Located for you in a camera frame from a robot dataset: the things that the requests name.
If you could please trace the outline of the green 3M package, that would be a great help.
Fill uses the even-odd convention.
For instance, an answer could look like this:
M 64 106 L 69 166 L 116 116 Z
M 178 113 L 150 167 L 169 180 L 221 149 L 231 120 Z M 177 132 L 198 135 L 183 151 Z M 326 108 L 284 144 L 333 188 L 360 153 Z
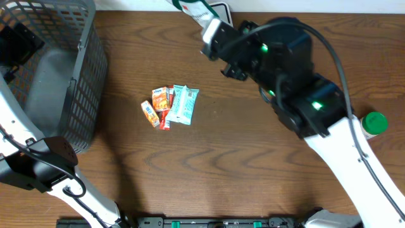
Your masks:
M 201 27 L 205 27 L 218 14 L 205 0 L 168 0 L 178 10 L 189 15 Z

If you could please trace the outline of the white toilet wipes pack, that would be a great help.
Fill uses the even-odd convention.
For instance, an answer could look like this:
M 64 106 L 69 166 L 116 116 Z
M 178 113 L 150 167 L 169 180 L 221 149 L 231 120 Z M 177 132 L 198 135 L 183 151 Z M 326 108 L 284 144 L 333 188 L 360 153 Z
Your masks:
M 167 120 L 190 125 L 199 89 L 191 89 L 186 85 L 174 85 L 173 88 L 173 104 L 167 115 Z

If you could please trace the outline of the orange white tissue pack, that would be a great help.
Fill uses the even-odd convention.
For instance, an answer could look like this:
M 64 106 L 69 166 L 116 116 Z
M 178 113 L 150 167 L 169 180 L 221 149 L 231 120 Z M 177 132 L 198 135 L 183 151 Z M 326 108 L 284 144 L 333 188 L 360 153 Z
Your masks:
M 170 109 L 170 90 L 167 87 L 160 87 L 152 90 L 153 108 L 157 112 Z

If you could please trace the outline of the red snack packet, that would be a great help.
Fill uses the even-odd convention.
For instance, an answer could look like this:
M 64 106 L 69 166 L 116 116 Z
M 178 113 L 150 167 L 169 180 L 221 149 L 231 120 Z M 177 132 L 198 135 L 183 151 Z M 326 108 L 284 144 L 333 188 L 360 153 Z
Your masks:
M 172 107 L 173 104 L 173 97 L 174 97 L 174 88 L 173 85 L 170 85 L 168 87 L 169 90 L 169 102 L 170 102 L 170 108 Z M 165 110 L 161 112 L 161 121 L 159 125 L 160 130 L 170 130 L 170 121 L 167 120 L 167 115 L 169 114 L 169 110 Z

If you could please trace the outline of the green lid seasoning jar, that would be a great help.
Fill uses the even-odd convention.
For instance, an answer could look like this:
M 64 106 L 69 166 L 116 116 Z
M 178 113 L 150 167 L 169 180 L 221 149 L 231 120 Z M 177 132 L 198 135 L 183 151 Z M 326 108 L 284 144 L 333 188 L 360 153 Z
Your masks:
M 388 129 L 389 123 L 385 115 L 373 111 L 360 120 L 362 132 L 367 140 L 378 136 Z

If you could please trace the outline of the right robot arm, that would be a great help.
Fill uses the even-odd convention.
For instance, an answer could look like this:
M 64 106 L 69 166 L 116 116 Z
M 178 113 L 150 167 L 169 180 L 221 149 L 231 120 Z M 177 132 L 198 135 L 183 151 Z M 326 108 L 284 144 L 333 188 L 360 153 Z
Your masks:
M 210 60 L 227 64 L 224 76 L 257 83 L 279 121 L 323 159 L 358 212 L 321 209 L 301 227 L 404 226 L 404 195 L 365 139 L 342 63 L 317 30 L 291 17 L 239 28 L 214 17 L 202 40 Z

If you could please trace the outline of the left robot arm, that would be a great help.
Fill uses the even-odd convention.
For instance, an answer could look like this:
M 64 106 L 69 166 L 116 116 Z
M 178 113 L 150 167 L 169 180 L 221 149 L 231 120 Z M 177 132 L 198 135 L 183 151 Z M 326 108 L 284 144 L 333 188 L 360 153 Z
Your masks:
M 88 22 L 1 22 L 1 182 L 59 198 L 91 227 L 131 227 L 78 168 L 106 70 Z

